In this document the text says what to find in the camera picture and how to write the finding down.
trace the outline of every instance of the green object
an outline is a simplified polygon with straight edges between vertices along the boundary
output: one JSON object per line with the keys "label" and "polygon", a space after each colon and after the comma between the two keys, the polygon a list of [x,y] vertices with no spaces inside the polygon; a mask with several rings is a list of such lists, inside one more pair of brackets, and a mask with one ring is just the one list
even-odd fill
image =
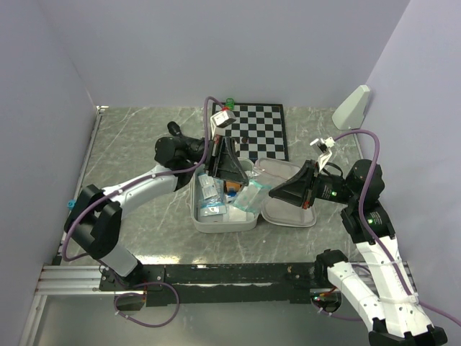
{"label": "green object", "polygon": [[229,108],[229,110],[233,110],[234,104],[235,102],[230,97],[228,99],[225,99],[225,106]]}

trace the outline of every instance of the marble tabletop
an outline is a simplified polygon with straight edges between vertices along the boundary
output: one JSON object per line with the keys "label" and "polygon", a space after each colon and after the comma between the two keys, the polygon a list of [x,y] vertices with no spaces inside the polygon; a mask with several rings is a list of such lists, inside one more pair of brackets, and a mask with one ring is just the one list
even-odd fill
{"label": "marble tabletop", "polygon": [[[286,107],[285,124],[290,161],[301,166],[317,155],[309,143],[317,137],[340,134],[331,116],[334,109]],[[201,137],[202,108],[109,108],[102,115],[83,186],[119,184],[152,169],[155,143],[169,136],[166,124],[176,121],[186,136]],[[359,159],[353,136],[334,147],[332,162],[345,174]],[[361,260],[339,215],[343,205],[315,201],[317,223],[310,228],[277,226],[259,218],[250,231],[204,234],[190,216],[190,189],[163,195],[133,211],[122,222],[119,242],[145,264],[310,262],[324,249],[340,249],[350,260]],[[71,242],[70,255],[80,253]],[[71,265],[93,265],[89,257]]]}

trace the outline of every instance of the black and white checkered board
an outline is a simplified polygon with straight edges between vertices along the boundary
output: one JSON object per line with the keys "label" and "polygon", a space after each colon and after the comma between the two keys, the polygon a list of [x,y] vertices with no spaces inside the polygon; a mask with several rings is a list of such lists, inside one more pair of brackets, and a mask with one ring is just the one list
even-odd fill
{"label": "black and white checkered board", "polygon": [[[213,104],[213,114],[220,110],[220,106]],[[238,157],[253,162],[264,157],[288,161],[282,105],[236,103],[233,113],[237,119],[225,129],[225,135],[236,140]]]}

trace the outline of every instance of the white wall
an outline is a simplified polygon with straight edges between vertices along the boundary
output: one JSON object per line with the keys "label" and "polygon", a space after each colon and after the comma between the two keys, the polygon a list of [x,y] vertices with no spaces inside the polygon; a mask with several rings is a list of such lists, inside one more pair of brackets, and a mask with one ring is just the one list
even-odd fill
{"label": "white wall", "polygon": [[408,0],[39,0],[96,105],[338,106]]}
{"label": "white wall", "polygon": [[35,0],[0,2],[0,339],[16,345],[58,248],[94,108]]}
{"label": "white wall", "polygon": [[[461,3],[413,0],[367,84],[382,197],[421,299],[461,317]],[[360,138],[364,154],[372,144]],[[461,345],[461,329],[432,313]]]}

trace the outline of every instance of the gray plastic lid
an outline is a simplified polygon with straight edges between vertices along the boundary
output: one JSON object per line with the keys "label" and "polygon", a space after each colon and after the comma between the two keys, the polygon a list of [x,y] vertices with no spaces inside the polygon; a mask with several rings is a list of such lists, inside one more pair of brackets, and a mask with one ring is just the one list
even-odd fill
{"label": "gray plastic lid", "polygon": [[[280,179],[280,184],[300,170],[295,164],[276,159],[259,159],[256,166],[265,174]],[[267,198],[263,202],[261,215],[266,221],[280,226],[311,227],[316,222],[314,207],[305,210],[275,198]]]}

